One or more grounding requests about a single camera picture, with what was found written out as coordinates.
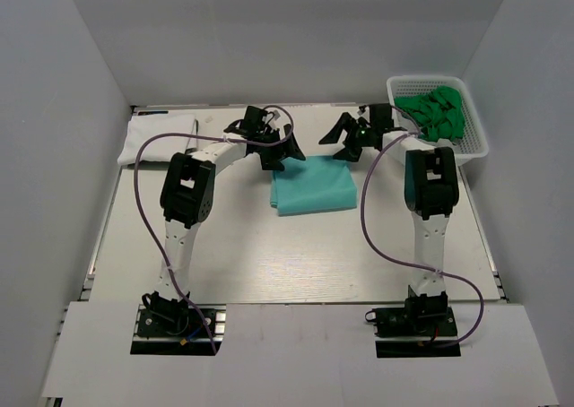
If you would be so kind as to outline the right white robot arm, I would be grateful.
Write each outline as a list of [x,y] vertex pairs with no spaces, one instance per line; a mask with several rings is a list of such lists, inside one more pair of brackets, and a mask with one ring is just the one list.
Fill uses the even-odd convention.
[[[333,128],[319,140],[321,145],[342,141],[344,148],[335,160],[356,162],[362,150],[372,147],[378,156],[370,165],[361,190],[360,219],[363,237],[371,249],[388,262],[413,270],[409,295],[416,299],[443,299],[444,244],[450,215],[459,200],[457,166],[449,147],[423,143],[418,134],[393,126],[390,117],[354,118],[343,113]],[[366,197],[370,178],[384,155],[404,166],[404,201],[414,227],[412,262],[400,260],[378,249],[367,231]]]

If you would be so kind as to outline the teal t-shirt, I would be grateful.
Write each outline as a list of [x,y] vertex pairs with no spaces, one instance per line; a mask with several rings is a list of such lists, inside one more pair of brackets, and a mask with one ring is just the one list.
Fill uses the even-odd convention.
[[338,212],[357,206],[350,163],[329,155],[288,158],[272,175],[270,205],[279,216]]

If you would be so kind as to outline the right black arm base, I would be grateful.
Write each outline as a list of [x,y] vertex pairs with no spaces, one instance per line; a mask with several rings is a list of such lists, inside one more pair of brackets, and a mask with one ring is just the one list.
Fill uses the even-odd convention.
[[380,338],[457,336],[457,324],[448,295],[410,292],[401,307],[373,308],[365,314],[367,323],[374,324]]

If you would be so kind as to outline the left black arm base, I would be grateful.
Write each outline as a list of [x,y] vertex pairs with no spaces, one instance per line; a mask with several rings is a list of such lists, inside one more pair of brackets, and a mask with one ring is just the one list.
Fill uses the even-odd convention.
[[157,292],[142,296],[136,334],[143,338],[206,338],[202,318],[184,299],[164,299]]

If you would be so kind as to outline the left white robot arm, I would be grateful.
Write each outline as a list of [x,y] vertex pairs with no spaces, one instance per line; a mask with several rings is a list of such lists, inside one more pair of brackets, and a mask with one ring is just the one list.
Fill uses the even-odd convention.
[[304,160],[291,125],[280,130],[265,127],[249,138],[228,127],[220,142],[190,154],[172,156],[161,190],[160,205],[165,219],[166,257],[155,292],[167,300],[189,296],[189,268],[197,232],[213,208],[215,179],[234,162],[257,154],[261,169],[280,171],[283,160]]

